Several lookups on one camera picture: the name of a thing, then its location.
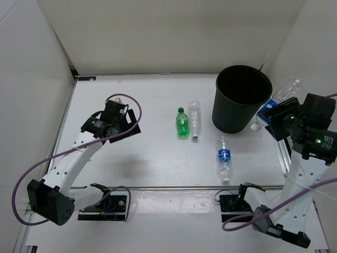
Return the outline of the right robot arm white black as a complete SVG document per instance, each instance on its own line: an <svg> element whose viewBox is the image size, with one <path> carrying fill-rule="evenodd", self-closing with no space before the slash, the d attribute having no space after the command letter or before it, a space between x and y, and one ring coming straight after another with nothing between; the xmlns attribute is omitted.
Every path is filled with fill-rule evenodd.
<svg viewBox="0 0 337 253"><path fill-rule="evenodd" d="M240 185L236 204L253 210L253 228L291 244L308 248L305 221L313 187L336 160L336 132L328 129L336 101L307 94L303 104L291 97L258 113L269 121L267 131L277 141L292 140L291 165L276 202L260 186Z"/></svg>

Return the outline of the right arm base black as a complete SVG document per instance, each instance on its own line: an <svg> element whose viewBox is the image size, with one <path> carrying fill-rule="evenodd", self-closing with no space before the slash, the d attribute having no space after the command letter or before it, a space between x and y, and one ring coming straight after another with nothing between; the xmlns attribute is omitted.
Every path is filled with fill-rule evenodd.
<svg viewBox="0 0 337 253"><path fill-rule="evenodd" d="M239 197L238 193L229 190L218 191L214 201L220 205L222 222L230 218L253 213L250 205Z"/></svg>

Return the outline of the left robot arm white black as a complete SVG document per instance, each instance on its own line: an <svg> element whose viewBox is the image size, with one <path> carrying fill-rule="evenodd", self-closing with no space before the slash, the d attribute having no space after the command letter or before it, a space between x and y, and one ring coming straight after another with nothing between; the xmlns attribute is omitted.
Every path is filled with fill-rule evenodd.
<svg viewBox="0 0 337 253"><path fill-rule="evenodd" d="M81 127L74 151L63 155L59 163L41 180L27 186L29 203L36 214L62 226L78 210L111 212L118 205L109 189L92 183L73 190L72 185L91 157L106 142L113 143L140 133L132 109L120 100L108 100L105 109L94 113Z"/></svg>

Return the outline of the short bottle blue label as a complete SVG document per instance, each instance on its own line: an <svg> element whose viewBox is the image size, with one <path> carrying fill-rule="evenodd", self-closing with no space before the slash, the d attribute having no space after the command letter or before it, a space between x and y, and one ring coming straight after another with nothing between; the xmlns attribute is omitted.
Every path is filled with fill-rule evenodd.
<svg viewBox="0 0 337 253"><path fill-rule="evenodd" d="M303 96L302 82L299 79L288 80L282 88L275 92L271 98L258 110L255 116L255 122L251 125L251 129L259 132L262 128L270 124L270 120L260 115L261 111L265 111L275 107L281 102L291 98L300 98Z"/></svg>

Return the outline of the clear bottle blue label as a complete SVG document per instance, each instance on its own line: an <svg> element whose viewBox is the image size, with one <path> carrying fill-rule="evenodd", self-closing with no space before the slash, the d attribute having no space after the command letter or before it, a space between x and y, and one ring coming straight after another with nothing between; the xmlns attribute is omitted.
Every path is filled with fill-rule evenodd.
<svg viewBox="0 0 337 253"><path fill-rule="evenodd" d="M233 175L233 166L231 162L231 151L227 145L226 136L221 135L218 138L218 172L223 183L230 183Z"/></svg>

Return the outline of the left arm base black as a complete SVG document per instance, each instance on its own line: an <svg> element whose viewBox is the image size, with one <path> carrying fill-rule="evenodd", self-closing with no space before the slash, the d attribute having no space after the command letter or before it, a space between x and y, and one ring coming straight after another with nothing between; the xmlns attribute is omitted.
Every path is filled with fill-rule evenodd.
<svg viewBox="0 0 337 253"><path fill-rule="evenodd" d="M98 183L91 184L102 194L98 204L86 207L78 212L80 221L126 221L131 207L131 192L128 187L118 186L109 189Z"/></svg>

